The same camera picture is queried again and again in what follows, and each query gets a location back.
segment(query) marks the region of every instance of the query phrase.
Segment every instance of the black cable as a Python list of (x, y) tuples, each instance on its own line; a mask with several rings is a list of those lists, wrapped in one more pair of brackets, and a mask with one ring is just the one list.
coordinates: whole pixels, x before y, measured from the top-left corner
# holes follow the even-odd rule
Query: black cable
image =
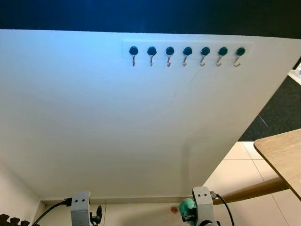
[(230, 219), (231, 219), (232, 226), (234, 226), (234, 220), (233, 220), (231, 211), (230, 211), (230, 209), (229, 209), (229, 207), (228, 207), (226, 201), (225, 201), (219, 194), (216, 194), (216, 197), (220, 198), (221, 201), (225, 204), (225, 206), (226, 206), (226, 208), (227, 208), (227, 210), (228, 210), (228, 213), (229, 213), (229, 215), (230, 215)]
[(52, 207), (50, 207), (48, 210), (46, 210), (39, 218), (32, 224), (32, 226), (35, 226), (46, 214), (48, 214), (51, 210), (53, 210), (55, 207), (58, 207), (60, 205), (66, 205), (66, 206), (71, 206), (72, 198), (65, 199), (62, 202), (59, 202)]

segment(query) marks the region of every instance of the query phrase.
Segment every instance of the wooden table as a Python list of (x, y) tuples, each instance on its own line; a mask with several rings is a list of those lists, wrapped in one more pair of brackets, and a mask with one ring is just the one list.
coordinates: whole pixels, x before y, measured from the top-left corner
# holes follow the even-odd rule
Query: wooden table
[(279, 177), (231, 192), (224, 199), (236, 202), (290, 188), (301, 201), (301, 129), (258, 139), (254, 147)]

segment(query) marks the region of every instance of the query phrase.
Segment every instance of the tiled floor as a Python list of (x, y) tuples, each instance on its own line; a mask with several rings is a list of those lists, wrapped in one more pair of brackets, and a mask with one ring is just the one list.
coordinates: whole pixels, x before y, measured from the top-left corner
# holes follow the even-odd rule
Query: tiled floor
[[(205, 185), (222, 195), (276, 176), (256, 152), (253, 142), (237, 142)], [(170, 208), (177, 205), (104, 204), (101, 226), (188, 226), (182, 222), (180, 214), (171, 212)], [(95, 212), (96, 207), (92, 205), (91, 210)], [(237, 226), (301, 226), (301, 201), (290, 190), (229, 203), (229, 207)], [(215, 206), (214, 214), (222, 226), (231, 226), (223, 205)], [(58, 208), (50, 212), (40, 225), (71, 226), (70, 210), (66, 207)]]

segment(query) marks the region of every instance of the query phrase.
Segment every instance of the white mounting strip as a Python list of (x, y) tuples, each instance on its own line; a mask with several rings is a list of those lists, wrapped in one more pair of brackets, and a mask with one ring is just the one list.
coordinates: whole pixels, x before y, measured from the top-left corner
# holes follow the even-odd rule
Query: white mounting strip
[(174, 48), (174, 54), (172, 59), (184, 59), (183, 50), (189, 46), (192, 48), (192, 54), (189, 59), (201, 59), (200, 51), (203, 47), (208, 46), (210, 53), (206, 56), (208, 59), (218, 59), (218, 51), (221, 47), (227, 47), (228, 53), (223, 56), (223, 59), (236, 59), (235, 52), (238, 48), (244, 47), (246, 49), (244, 58), (250, 56), (254, 44), (252, 42), (235, 42), (235, 41), (197, 41), (197, 40), (123, 40), (122, 41), (122, 56), (124, 58), (132, 58), (129, 53), (131, 46), (136, 46), (139, 53), (135, 56), (135, 59), (149, 59), (150, 56), (147, 54), (149, 47), (154, 46), (157, 50), (155, 55), (156, 59), (167, 59), (165, 50), (171, 46)]

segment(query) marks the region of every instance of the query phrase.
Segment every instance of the green cloth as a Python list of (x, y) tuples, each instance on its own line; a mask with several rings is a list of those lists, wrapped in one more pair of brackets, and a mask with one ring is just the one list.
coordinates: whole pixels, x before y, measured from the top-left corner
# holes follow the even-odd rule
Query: green cloth
[[(188, 216), (188, 215), (192, 215), (193, 212), (191, 211), (193, 208), (196, 207), (195, 202), (193, 201), (193, 199), (184, 199), (181, 204), (178, 207), (178, 210), (181, 214), (182, 217)], [(189, 221), (190, 226), (194, 226), (194, 222), (193, 221)]]

